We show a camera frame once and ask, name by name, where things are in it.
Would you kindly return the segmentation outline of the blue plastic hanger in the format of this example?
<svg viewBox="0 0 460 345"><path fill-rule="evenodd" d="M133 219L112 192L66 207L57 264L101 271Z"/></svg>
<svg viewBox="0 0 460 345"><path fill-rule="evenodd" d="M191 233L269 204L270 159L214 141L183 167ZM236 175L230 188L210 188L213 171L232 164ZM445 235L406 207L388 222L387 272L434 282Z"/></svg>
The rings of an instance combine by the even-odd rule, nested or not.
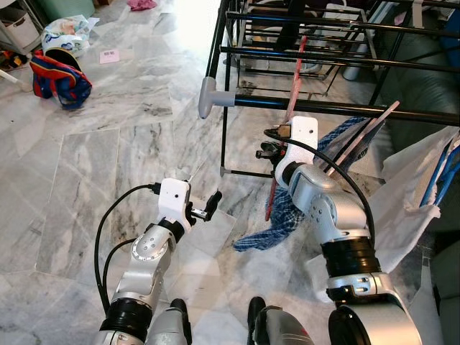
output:
<svg viewBox="0 0 460 345"><path fill-rule="evenodd" d="M456 162L458 147L459 135L456 135L441 149L435 170L428 179L423 198L418 206L441 205L441 201L446 197L450 184L453 182L454 175L459 170L459 163Z"/></svg>

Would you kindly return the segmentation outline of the blue striped shirt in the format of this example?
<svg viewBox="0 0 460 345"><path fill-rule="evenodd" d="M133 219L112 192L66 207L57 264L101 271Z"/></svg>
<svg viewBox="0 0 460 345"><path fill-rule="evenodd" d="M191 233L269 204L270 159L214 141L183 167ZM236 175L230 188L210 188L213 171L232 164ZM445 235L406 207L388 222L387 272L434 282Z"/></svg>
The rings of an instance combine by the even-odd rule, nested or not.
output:
<svg viewBox="0 0 460 345"><path fill-rule="evenodd" d="M272 176L278 182L269 227L249 234L234 242L234 250L271 249L287 239L301 221L312 221L318 227L318 242L326 244L349 240L375 241L377 225L372 217L370 203L354 180L342 177L352 190L347 191L328 170L340 170L334 161L320 151L320 140L316 148L290 140L290 125L279 125L266 129L267 142L283 142L297 145L312 152L313 164L292 163L284 170L273 165Z"/></svg>

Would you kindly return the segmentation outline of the grey left robot leg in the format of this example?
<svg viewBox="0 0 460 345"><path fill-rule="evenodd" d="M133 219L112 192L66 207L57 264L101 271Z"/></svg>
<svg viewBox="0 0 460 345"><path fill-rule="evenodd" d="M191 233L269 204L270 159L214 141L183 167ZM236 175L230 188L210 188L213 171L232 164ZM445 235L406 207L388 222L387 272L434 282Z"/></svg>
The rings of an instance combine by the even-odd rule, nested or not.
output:
<svg viewBox="0 0 460 345"><path fill-rule="evenodd" d="M170 303L154 322L144 345L193 345L188 309L182 298Z"/></svg>

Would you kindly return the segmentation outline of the grey robot leg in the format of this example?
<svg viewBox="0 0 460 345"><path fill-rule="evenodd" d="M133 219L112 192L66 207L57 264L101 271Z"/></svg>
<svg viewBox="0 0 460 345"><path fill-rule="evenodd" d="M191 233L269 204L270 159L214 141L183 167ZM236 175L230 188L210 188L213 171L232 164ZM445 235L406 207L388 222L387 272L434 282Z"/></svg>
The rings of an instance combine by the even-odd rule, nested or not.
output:
<svg viewBox="0 0 460 345"><path fill-rule="evenodd" d="M193 345L188 309L182 298L170 303L154 322L144 345Z"/></svg>
<svg viewBox="0 0 460 345"><path fill-rule="evenodd" d="M247 325L247 345L315 345L295 316L260 296L249 302Z"/></svg>

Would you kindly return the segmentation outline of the white garment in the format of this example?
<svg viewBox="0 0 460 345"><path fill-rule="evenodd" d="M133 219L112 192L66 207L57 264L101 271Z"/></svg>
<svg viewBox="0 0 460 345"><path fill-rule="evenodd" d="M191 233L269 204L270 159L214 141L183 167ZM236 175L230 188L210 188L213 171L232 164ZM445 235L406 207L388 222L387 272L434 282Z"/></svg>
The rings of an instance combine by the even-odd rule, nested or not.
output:
<svg viewBox="0 0 460 345"><path fill-rule="evenodd" d="M387 124L349 174L368 197L377 226L377 257L402 298L411 301L423 283L421 247L429 234L451 230L458 208L423 200L444 148L457 147L459 129L430 124Z"/></svg>

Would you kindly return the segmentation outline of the grey right robot leg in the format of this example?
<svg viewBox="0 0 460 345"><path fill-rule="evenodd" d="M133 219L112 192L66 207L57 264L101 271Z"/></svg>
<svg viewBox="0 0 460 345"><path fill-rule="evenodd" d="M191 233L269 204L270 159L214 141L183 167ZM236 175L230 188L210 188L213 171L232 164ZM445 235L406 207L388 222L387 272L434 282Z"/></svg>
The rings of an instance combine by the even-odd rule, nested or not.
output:
<svg viewBox="0 0 460 345"><path fill-rule="evenodd" d="M247 325L247 345L315 345L295 316L260 296L249 302Z"/></svg>

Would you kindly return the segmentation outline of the dark green sofa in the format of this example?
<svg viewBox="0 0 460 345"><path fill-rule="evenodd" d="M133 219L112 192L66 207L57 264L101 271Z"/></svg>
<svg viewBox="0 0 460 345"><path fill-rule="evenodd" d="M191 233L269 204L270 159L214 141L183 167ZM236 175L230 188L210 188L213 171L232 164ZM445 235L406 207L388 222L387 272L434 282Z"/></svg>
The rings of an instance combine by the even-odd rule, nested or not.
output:
<svg viewBox="0 0 460 345"><path fill-rule="evenodd" d="M447 53L439 40L417 34L405 34L393 60L448 65ZM456 73L413 70L394 67L382 82L378 104L389 106L400 101L400 109L451 113L459 118L460 78ZM393 152L416 144L428 135L446 128L439 124L416 121L387 121ZM439 204L441 216L434 218L410 251L405 264L395 270L397 278L414 293L408 293L412 318L420 328L424 345L460 345L460 201L459 173Z"/></svg>

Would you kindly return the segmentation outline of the pink paper sheet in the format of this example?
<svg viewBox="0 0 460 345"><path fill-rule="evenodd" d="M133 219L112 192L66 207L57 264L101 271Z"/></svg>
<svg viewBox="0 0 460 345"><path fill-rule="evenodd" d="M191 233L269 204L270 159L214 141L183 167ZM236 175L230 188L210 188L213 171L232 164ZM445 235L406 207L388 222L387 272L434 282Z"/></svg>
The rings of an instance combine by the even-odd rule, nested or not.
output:
<svg viewBox="0 0 460 345"><path fill-rule="evenodd" d="M98 62L101 65L109 65L109 63L117 63L121 60L121 53L118 50L102 50L99 53Z"/></svg>

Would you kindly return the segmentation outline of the red and blue bag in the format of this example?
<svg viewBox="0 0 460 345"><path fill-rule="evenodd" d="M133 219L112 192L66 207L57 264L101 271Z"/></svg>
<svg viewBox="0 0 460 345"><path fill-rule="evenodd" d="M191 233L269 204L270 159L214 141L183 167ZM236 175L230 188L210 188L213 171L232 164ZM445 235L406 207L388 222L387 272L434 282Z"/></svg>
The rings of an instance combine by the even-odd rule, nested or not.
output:
<svg viewBox="0 0 460 345"><path fill-rule="evenodd" d="M32 69L32 91L40 98L57 96L66 111L81 108L93 85L69 50L50 48L36 50L29 61Z"/></svg>

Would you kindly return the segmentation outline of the magenta cloth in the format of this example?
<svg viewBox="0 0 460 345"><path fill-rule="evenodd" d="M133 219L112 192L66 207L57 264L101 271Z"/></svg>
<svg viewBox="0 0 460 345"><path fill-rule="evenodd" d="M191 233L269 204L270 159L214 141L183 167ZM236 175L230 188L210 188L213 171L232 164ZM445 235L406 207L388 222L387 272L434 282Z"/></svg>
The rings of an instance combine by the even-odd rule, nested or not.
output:
<svg viewBox="0 0 460 345"><path fill-rule="evenodd" d="M132 12L154 9L157 6L157 0L126 0L126 3Z"/></svg>

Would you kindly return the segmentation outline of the printed white plastic pack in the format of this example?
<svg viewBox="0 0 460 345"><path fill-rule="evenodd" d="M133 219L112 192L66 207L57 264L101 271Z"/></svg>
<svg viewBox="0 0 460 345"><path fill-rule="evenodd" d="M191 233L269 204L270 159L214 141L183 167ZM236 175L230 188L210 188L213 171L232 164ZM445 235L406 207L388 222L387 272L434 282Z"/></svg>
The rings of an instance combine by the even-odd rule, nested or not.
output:
<svg viewBox="0 0 460 345"><path fill-rule="evenodd" d="M90 48L89 36L99 20L76 14L52 21L43 29L42 49L60 48L68 50L76 58L82 57Z"/></svg>

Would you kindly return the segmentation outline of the white baby high chair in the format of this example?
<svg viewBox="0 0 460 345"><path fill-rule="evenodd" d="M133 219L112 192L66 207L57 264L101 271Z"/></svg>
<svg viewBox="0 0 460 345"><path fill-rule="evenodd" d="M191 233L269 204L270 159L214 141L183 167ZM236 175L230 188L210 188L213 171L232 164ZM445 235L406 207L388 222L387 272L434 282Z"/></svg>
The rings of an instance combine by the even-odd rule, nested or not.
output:
<svg viewBox="0 0 460 345"><path fill-rule="evenodd" d="M32 92L32 75L24 70L7 72L0 69L0 78L13 83L22 92Z"/></svg>

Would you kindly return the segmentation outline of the green plastic bin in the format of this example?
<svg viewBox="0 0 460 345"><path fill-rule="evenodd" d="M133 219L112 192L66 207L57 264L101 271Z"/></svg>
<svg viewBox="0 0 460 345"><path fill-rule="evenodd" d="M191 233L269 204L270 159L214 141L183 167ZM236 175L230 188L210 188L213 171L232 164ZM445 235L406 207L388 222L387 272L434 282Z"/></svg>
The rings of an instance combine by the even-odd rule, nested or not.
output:
<svg viewBox="0 0 460 345"><path fill-rule="evenodd" d="M93 0L36 0L50 21L82 14L86 19L96 12Z"/></svg>

